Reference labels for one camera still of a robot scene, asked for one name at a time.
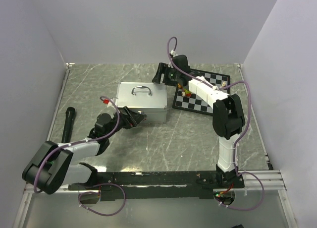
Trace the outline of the silver metal medicine case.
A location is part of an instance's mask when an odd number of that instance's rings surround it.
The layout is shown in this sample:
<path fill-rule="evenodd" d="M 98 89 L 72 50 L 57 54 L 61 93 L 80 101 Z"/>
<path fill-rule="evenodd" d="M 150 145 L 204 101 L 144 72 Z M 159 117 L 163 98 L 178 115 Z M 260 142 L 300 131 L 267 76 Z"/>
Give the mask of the silver metal medicine case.
<path fill-rule="evenodd" d="M 135 113 L 147 116 L 144 123 L 165 123 L 167 86 L 144 82 L 121 82 L 117 88 L 116 106 L 127 106 Z"/>

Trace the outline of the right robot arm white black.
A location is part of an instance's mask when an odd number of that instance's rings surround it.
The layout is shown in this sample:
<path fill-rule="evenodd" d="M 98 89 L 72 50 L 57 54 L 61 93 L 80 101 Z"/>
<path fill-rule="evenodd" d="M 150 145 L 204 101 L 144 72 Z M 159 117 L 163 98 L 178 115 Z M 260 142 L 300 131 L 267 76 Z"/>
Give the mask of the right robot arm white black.
<path fill-rule="evenodd" d="M 219 136 L 216 182 L 228 187 L 237 176 L 236 149 L 245 118 L 240 97 L 212 85 L 202 74 L 193 71 L 185 55 L 170 56 L 170 63 L 159 63 L 153 83 L 185 87 L 212 108 L 212 126 Z"/>

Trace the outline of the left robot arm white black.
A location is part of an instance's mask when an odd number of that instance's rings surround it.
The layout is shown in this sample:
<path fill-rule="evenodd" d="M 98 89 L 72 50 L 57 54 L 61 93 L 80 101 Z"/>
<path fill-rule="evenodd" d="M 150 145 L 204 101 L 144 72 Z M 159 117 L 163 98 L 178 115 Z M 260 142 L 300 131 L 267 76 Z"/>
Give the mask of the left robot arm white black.
<path fill-rule="evenodd" d="M 86 157 L 101 155 L 110 145 L 110 137 L 121 129 L 131 129 L 146 120 L 143 112 L 133 112 L 128 107 L 118 109 L 113 115 L 97 116 L 89 136 L 77 142 L 44 142 L 22 172 L 22 179 L 33 185 L 37 192 L 55 193 L 62 185 L 81 184 L 93 189 L 98 183 L 98 170 L 80 162 Z"/>

